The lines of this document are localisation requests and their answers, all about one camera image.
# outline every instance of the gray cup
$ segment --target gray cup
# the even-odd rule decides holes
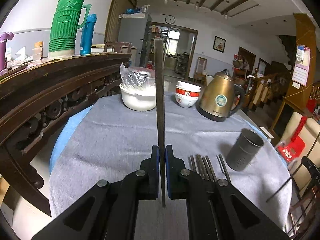
[[[243,171],[263,145],[263,139],[255,131],[243,128],[226,162],[233,170]]]

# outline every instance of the round kettle sticker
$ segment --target round kettle sticker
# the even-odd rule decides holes
[[[227,104],[227,98],[224,95],[217,95],[215,101],[217,106],[225,106]]]

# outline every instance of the clear plastic bag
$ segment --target clear plastic bag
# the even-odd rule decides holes
[[[156,95],[156,76],[153,69],[120,66],[122,87],[131,94]]]

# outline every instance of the thermos handle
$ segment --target thermos handle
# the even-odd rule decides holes
[[[87,21],[87,17],[89,14],[89,10],[91,8],[91,4],[84,4],[84,5],[82,5],[81,9],[83,9],[83,8],[85,8],[85,15],[84,15],[83,23],[78,25],[77,29],[80,29],[85,25],[85,22]]]
[[[238,91],[240,93],[240,99],[239,99],[239,103],[236,105],[236,107],[234,109],[231,109],[229,112],[229,116],[233,115],[236,111],[238,111],[238,109],[241,107],[241,104],[243,103],[244,100],[244,96],[245,96],[245,92],[242,88],[242,86],[237,85],[237,84],[233,84],[235,86],[235,91]]]

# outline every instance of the large white pot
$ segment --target large white pot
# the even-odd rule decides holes
[[[124,104],[136,111],[148,111],[156,107],[156,95],[154,96],[141,96],[130,93],[120,84],[122,101]]]

